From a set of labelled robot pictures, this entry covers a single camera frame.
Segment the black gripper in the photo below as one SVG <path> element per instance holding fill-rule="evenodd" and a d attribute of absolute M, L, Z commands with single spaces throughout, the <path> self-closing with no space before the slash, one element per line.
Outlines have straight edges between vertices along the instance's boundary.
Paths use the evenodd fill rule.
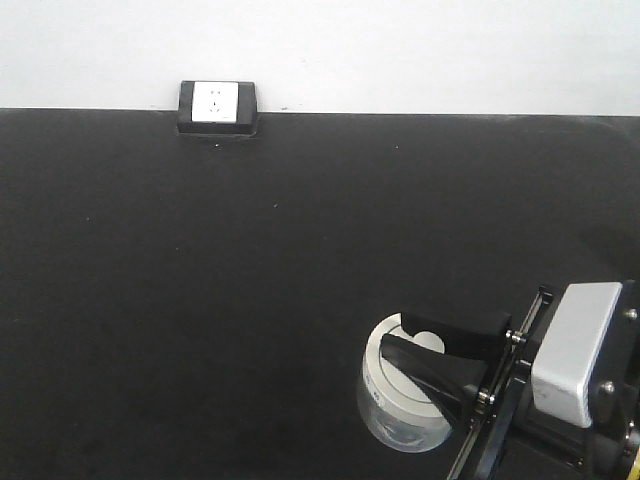
<path fill-rule="evenodd" d="M 597 357 L 589 382 L 591 426 L 569 425 L 534 405 L 532 364 L 565 290 L 540 287 L 521 326 L 510 331 L 512 316 L 505 312 L 468 318 L 400 313 L 405 333 L 437 335 L 447 355 L 399 336 L 382 336 L 382 357 L 429 398 L 452 428 L 469 422 L 476 403 L 449 478 L 495 478 L 511 440 L 569 466 L 583 479 L 638 478 L 638 285 L 622 284 Z M 506 340 L 504 360 L 489 386 L 480 390 L 488 370 L 485 361 L 501 356 Z"/>

